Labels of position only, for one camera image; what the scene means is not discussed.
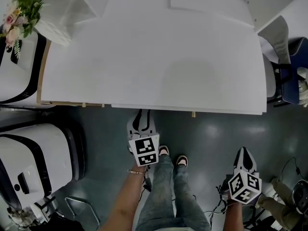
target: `white box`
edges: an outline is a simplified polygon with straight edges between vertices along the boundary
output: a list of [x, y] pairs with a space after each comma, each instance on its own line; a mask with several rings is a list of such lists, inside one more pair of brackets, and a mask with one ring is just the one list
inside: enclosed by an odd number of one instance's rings
[[240, 170], [229, 181], [231, 199], [248, 204], [261, 193], [262, 180], [248, 172]]
[[159, 134], [128, 142], [138, 166], [158, 163]]

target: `person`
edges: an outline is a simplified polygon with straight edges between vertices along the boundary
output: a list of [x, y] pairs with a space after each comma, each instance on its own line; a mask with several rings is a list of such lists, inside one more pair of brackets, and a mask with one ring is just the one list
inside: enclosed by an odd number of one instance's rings
[[[210, 225], [188, 185], [188, 159], [178, 157], [175, 167], [166, 146], [159, 147], [153, 189], [141, 211], [136, 231], [210, 231]], [[131, 231], [138, 206], [145, 167], [136, 164], [128, 175], [107, 222], [100, 231]], [[174, 216], [171, 177], [174, 181]], [[243, 231], [242, 205], [228, 200], [224, 231]]]
[[278, 178], [274, 178], [271, 184], [285, 205], [264, 194], [260, 195], [257, 204], [269, 211], [284, 229], [288, 231], [308, 230], [307, 218], [294, 208], [291, 189], [280, 182]]

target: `flower bouquet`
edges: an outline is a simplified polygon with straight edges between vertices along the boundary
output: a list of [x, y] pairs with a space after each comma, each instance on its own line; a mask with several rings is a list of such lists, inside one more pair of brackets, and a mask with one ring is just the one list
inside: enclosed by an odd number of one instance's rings
[[13, 48], [17, 58], [20, 57], [19, 40], [32, 33], [40, 19], [43, 0], [12, 0], [4, 15], [3, 30], [0, 37], [5, 37], [6, 48]]

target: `gray floor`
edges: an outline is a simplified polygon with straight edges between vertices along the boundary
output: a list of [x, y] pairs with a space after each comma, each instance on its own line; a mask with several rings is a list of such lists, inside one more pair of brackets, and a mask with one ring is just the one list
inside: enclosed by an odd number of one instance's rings
[[[87, 199], [104, 223], [127, 169], [134, 163], [127, 150], [126, 125], [135, 110], [76, 107], [64, 112], [84, 128], [88, 170], [83, 180], [58, 191], [60, 208], [70, 216], [64, 196]], [[242, 146], [253, 154], [263, 181], [279, 176], [292, 156], [297, 158], [302, 174], [307, 175], [308, 110], [301, 106], [269, 107], [262, 116], [197, 113], [196, 118], [191, 118], [189, 112], [155, 111], [154, 117], [160, 143], [169, 146], [171, 157], [188, 156], [190, 186], [204, 211], [217, 205], [219, 195], [215, 186], [222, 183], [226, 174], [232, 173], [236, 153]], [[288, 164], [283, 176], [289, 186], [300, 179], [294, 162]], [[249, 207], [244, 207], [244, 212], [249, 215]], [[77, 220], [86, 231], [95, 230], [95, 220], [88, 209], [81, 208], [78, 214]], [[223, 221], [224, 215], [215, 215], [213, 230], [222, 230]]]

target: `jeans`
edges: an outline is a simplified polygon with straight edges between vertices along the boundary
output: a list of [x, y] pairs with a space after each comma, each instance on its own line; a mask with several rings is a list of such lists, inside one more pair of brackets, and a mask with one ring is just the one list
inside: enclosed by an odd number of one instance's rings
[[155, 167], [153, 189], [141, 211], [136, 231], [155, 231], [162, 228], [189, 227], [195, 231], [210, 231], [210, 225], [192, 195], [185, 166], [177, 166], [173, 172], [175, 205], [174, 217], [170, 187], [173, 164], [168, 155], [159, 157]]

